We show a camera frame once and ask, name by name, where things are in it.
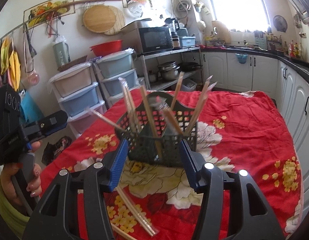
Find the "green sleeve forearm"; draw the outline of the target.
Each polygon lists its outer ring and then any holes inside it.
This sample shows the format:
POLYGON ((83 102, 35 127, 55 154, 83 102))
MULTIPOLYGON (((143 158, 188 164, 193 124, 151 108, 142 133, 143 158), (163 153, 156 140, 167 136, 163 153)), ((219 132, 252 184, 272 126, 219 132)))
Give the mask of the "green sleeve forearm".
POLYGON ((20 213, 16 208, 14 208, 10 202, 7 200, 1 182, 0 182, 0 215, 7 226, 12 230, 13 234, 18 238, 22 239, 24 230, 30 219, 20 213))

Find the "left hand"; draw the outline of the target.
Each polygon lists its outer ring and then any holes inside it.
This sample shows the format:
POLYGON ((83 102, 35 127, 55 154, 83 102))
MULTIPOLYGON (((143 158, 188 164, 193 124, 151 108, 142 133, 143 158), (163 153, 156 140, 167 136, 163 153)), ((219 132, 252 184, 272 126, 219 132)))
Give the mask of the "left hand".
POLYGON ((41 168, 35 164, 35 152, 41 142, 28 144, 30 151, 24 149, 12 163, 5 164, 0 175, 1 187, 8 202, 19 208, 32 212, 42 192, 41 168))

